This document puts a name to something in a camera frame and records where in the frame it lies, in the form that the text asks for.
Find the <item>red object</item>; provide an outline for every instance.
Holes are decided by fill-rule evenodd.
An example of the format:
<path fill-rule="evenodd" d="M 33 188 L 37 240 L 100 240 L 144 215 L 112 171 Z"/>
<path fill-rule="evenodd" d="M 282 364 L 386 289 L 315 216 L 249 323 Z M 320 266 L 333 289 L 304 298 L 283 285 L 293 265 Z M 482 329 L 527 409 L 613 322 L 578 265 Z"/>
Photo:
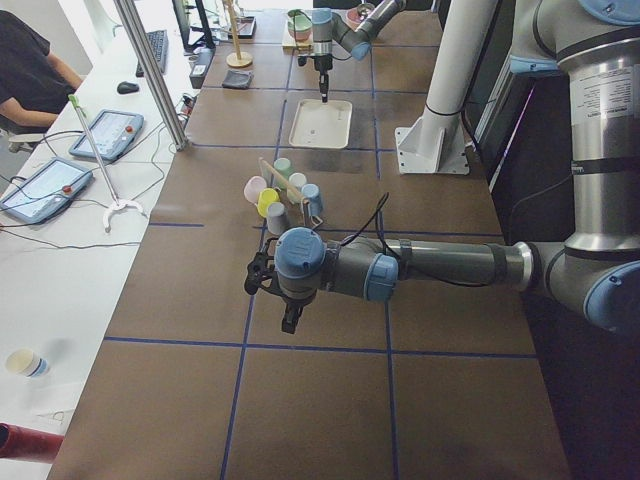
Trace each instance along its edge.
<path fill-rule="evenodd" d="M 53 463 L 64 436 L 0 423 L 0 458 Z"/>

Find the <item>bowl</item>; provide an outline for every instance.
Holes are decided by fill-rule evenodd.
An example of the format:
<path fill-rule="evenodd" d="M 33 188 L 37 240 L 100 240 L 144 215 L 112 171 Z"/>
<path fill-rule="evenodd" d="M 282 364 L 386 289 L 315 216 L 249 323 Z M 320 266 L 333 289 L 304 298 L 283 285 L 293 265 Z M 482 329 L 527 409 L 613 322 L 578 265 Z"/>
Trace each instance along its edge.
<path fill-rule="evenodd" d="M 371 15 L 371 12 L 373 12 L 375 8 L 375 5 L 371 3 L 361 3 L 357 7 L 347 10 L 347 25 L 349 25 L 352 30 L 355 30 Z"/>
<path fill-rule="evenodd" d="M 304 42 L 311 36 L 311 20 L 304 15 L 298 14 L 287 19 L 287 31 L 296 42 Z"/>

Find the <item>person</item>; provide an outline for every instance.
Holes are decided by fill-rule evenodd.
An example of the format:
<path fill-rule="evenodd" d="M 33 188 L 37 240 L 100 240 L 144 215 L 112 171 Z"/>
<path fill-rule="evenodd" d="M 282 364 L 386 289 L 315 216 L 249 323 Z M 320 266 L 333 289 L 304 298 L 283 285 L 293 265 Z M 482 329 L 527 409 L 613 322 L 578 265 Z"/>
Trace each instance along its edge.
<path fill-rule="evenodd" d="M 0 10 L 0 115 L 13 133 L 45 132 L 82 83 L 49 41 Z"/>

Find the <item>gray cup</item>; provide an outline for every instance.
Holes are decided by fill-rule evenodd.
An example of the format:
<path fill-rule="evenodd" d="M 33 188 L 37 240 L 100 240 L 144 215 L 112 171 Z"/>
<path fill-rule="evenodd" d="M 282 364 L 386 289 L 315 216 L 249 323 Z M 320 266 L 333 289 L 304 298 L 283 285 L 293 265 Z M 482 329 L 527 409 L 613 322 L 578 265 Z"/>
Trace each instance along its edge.
<path fill-rule="evenodd" d="M 267 207 L 267 230 L 273 235 L 282 235 L 288 229 L 287 209 L 281 202 L 273 202 Z"/>

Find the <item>person's arm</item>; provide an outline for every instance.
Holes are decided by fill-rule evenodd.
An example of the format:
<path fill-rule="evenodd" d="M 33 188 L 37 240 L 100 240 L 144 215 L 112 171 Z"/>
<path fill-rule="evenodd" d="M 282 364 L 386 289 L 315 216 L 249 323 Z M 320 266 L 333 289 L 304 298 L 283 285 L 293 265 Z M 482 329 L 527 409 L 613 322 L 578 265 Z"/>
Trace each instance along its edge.
<path fill-rule="evenodd" d="M 80 76 L 60 57 L 49 52 L 49 55 L 47 55 L 47 61 L 74 89 L 77 89 L 80 86 L 82 83 Z"/>
<path fill-rule="evenodd" d="M 0 103 L 0 115 L 23 127 L 50 127 L 58 118 L 55 113 L 25 110 L 14 97 Z"/>

